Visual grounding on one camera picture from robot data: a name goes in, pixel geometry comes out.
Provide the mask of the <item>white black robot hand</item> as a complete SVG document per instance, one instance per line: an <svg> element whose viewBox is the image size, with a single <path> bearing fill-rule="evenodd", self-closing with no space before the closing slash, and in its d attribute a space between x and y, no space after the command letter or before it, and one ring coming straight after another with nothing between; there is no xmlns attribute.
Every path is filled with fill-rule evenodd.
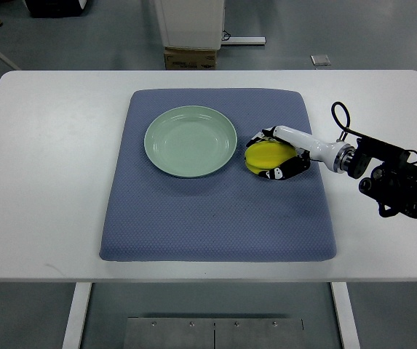
<svg viewBox="0 0 417 349"><path fill-rule="evenodd" d="M355 152L353 146L342 140L326 143L308 133L286 126L262 129L249 141L247 147L260 141L275 141L291 145L297 152L295 158L286 161L280 167L284 177L279 180L286 180L305 172L313 161L322 162L331 172L344 173Z"/></svg>

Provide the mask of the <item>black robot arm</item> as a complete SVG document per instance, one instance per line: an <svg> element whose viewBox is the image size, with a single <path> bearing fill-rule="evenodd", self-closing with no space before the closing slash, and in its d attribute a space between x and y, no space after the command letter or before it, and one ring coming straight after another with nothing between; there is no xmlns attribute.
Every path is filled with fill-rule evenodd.
<svg viewBox="0 0 417 349"><path fill-rule="evenodd" d="M357 147L351 147L337 158L337 169L360 180L360 193L377 202L381 217L403 214L417 219L417 151L350 129L351 117L341 102L332 104L331 114L341 128L340 141L348 134L357 137Z"/></svg>

